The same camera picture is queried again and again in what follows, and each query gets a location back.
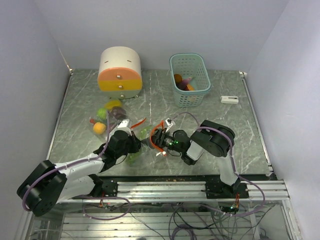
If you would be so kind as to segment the small orange fake food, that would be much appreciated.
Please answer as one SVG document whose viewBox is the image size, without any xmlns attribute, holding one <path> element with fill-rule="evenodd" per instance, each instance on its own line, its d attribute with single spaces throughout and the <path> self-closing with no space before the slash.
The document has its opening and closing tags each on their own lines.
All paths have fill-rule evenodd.
<svg viewBox="0 0 320 240">
<path fill-rule="evenodd" d="M 183 78 L 180 74 L 174 74 L 174 81 L 178 85 L 179 83 L 181 83 L 183 81 Z"/>
</svg>

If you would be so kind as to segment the zip bag with fake food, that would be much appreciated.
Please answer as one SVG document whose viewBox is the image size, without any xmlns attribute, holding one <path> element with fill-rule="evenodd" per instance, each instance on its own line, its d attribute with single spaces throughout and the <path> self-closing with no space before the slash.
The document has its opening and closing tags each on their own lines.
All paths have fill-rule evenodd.
<svg viewBox="0 0 320 240">
<path fill-rule="evenodd" d="M 162 133 L 165 129 L 164 121 L 162 120 L 157 125 L 140 125 L 135 126 L 135 136 L 141 141 L 141 148 L 136 153 L 129 153 L 125 159 L 125 163 L 128 166 L 137 166 L 138 164 L 146 163 L 147 161 L 153 161 L 155 159 L 161 159 L 167 157 L 167 152 L 163 146 L 159 146 L 157 143 L 158 133 Z"/>
</svg>

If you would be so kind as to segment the zip bag with fruit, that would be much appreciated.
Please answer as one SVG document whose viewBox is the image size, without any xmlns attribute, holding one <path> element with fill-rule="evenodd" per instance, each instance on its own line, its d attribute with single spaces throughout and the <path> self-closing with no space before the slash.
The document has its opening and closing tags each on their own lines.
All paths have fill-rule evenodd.
<svg viewBox="0 0 320 240">
<path fill-rule="evenodd" d="M 131 129 L 135 129 L 146 121 L 146 117 L 138 116 L 133 109 L 125 105 L 119 99 L 111 98 L 107 103 L 100 107 L 89 118 L 93 132 L 102 137 L 107 136 L 123 120 L 129 119 L 132 123 Z"/>
</svg>

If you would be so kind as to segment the light blue plastic basket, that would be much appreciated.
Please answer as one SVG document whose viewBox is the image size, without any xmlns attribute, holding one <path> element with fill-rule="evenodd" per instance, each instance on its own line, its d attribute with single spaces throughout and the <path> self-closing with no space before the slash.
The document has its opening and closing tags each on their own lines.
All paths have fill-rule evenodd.
<svg viewBox="0 0 320 240">
<path fill-rule="evenodd" d="M 169 67 L 175 104 L 181 108 L 199 106 L 204 96 L 212 88 L 202 56 L 197 53 L 177 53 L 170 57 Z M 174 74 L 181 75 L 182 80 L 193 77 L 189 84 L 195 90 L 184 91 L 180 89 L 175 83 Z"/>
</svg>

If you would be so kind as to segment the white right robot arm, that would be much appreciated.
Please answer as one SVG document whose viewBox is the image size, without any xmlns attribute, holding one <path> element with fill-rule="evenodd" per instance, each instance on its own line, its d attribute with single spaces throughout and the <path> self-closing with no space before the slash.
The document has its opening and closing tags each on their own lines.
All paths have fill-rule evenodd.
<svg viewBox="0 0 320 240">
<path fill-rule="evenodd" d="M 240 185 L 239 173 L 233 157 L 235 133 L 230 128 L 204 120 L 195 132 L 188 134 L 178 129 L 170 132 L 173 125 L 168 120 L 167 127 L 161 123 L 154 128 L 149 136 L 149 144 L 160 152 L 177 152 L 185 164 L 193 166 L 204 152 L 218 158 L 220 173 L 220 192 L 226 198 L 233 197 L 238 192 Z"/>
</svg>

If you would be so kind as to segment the purple fake eggplant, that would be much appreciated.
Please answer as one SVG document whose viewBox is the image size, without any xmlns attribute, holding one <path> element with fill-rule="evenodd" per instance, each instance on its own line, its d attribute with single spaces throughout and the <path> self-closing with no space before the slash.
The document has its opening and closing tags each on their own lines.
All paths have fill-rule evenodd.
<svg viewBox="0 0 320 240">
<path fill-rule="evenodd" d="M 188 78 L 182 80 L 182 82 L 179 84 L 179 86 L 180 86 L 181 88 L 185 88 L 185 87 L 190 83 L 190 81 L 191 81 L 192 79 L 193 79 L 193 77 L 191 76 L 191 77 L 188 77 Z"/>
</svg>

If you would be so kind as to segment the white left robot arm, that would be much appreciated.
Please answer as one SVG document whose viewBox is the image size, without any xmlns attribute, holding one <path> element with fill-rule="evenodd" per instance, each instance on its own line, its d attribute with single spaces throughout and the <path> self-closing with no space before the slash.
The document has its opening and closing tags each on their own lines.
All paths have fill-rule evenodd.
<svg viewBox="0 0 320 240">
<path fill-rule="evenodd" d="M 56 204 L 73 197 L 87 195 L 91 199 L 102 193 L 102 181 L 98 174 L 137 153 L 141 141 L 134 132 L 116 130 L 97 150 L 81 159 L 64 163 L 40 162 L 17 189 L 22 207 L 40 217 Z"/>
</svg>

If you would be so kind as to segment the orange pumpkin slice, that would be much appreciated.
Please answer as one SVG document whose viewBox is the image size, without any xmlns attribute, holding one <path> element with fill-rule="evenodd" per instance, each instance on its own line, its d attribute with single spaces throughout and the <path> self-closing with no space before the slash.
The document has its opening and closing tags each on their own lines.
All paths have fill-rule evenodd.
<svg viewBox="0 0 320 240">
<path fill-rule="evenodd" d="M 194 87 L 191 84 L 187 84 L 183 89 L 183 91 L 194 91 Z"/>
</svg>

